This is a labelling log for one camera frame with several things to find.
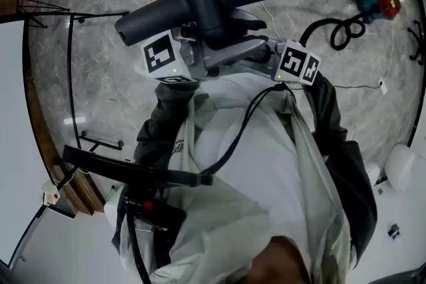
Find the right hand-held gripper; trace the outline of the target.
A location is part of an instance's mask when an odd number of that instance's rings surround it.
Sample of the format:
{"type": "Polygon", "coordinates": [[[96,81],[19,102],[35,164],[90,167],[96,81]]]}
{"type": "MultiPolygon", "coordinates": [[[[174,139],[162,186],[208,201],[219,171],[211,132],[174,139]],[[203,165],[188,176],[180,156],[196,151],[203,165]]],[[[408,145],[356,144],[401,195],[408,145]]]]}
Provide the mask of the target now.
{"type": "Polygon", "coordinates": [[[232,69],[236,73],[266,76],[276,82],[311,86],[320,65],[321,59],[298,42],[272,39],[259,53],[238,61],[232,69]]]}

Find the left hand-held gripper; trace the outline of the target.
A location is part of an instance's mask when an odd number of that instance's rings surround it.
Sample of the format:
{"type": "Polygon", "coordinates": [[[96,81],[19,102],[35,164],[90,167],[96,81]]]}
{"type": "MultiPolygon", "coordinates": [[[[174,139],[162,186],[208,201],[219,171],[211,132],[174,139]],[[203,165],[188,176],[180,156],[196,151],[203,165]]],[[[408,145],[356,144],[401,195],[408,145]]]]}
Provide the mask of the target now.
{"type": "MultiPolygon", "coordinates": [[[[232,37],[248,31],[266,29],[267,24],[243,9],[233,9],[226,21],[232,37]]],[[[183,84],[212,78],[208,69],[228,62],[238,62],[259,53],[268,43],[267,36],[247,36],[239,43],[212,49],[198,36],[191,23],[159,33],[142,43],[142,73],[164,84],[183,84]]]]}

